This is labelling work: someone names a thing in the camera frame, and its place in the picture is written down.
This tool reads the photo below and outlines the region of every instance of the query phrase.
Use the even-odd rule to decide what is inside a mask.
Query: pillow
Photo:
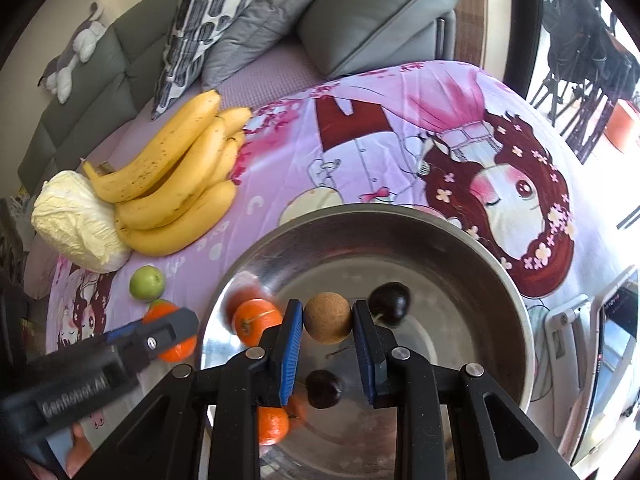
[[[290,33],[313,0],[254,0],[206,55],[202,90],[217,88]]]
[[[298,23],[309,57],[327,78],[433,59],[421,32],[458,0],[315,0]],[[394,54],[402,51],[404,59]]]
[[[180,0],[162,53],[152,118],[162,114],[197,78],[205,51],[252,0]]]

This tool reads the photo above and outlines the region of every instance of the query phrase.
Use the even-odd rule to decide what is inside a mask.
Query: plush dog
[[[62,54],[47,63],[38,86],[44,81],[44,86],[58,101],[64,103],[71,94],[71,72],[78,62],[86,63],[94,53],[95,44],[103,36],[106,27],[98,21],[103,8],[96,2],[89,6],[89,18],[84,20],[71,35]]]

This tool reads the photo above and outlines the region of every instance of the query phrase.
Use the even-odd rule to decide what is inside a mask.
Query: cork ball
[[[351,332],[351,307],[335,292],[320,292],[307,301],[303,319],[308,334],[325,345],[339,343]]]

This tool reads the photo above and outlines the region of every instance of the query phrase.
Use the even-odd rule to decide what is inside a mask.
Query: pink bedsheet
[[[161,268],[163,297],[202,317],[223,273],[278,225],[326,206],[391,203],[448,219],[511,275],[536,335],[529,415],[552,438],[543,316],[596,294],[630,259],[604,220],[606,197],[590,193],[590,176],[546,120],[480,69],[437,61],[280,99],[258,110],[246,133],[233,172],[236,201],[201,239],[164,258],[133,254],[103,276],[59,260],[48,351],[140,318],[146,304],[127,288],[139,266]]]

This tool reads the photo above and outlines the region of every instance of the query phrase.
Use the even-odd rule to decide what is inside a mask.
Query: banana
[[[234,168],[236,158],[238,158],[238,143],[235,139],[227,139],[225,141],[225,147],[222,148],[222,153],[220,153],[218,163],[211,172],[206,186],[215,186],[219,182],[226,180],[229,173]]]
[[[236,144],[238,145],[238,150],[239,150],[240,148],[242,148],[242,145],[244,144],[244,131],[238,130],[233,135],[228,136],[227,139],[235,140]]]
[[[224,134],[224,121],[215,117],[160,189],[116,204],[120,221],[131,229],[151,229],[177,219],[205,189],[225,144]]]
[[[220,95],[204,92],[188,101],[144,149],[121,170],[98,175],[84,161],[82,168],[96,194],[106,202],[132,200],[149,190],[189,149],[220,106]]]
[[[182,160],[184,159],[185,155],[181,156],[178,159],[178,162],[176,162],[171,168],[169,168],[169,170],[160,178],[160,180],[158,180],[155,184],[153,184],[153,186],[151,186],[149,189],[147,189],[142,195],[140,195],[138,198],[142,198],[143,196],[149,196],[150,194],[155,193],[156,191],[158,191],[158,189],[160,189],[162,186],[164,186],[164,183],[169,180],[169,177],[172,176],[172,174],[174,174],[174,171],[176,170],[176,168],[178,166],[180,166],[180,163],[182,162]]]
[[[236,132],[251,119],[251,110],[244,107],[226,108],[218,113],[218,117],[225,121],[225,131],[228,134]]]
[[[155,229],[136,230],[124,227],[116,215],[120,238],[129,247],[146,256],[167,256],[193,243],[225,215],[236,196],[230,180],[206,189],[184,215],[171,224]]]

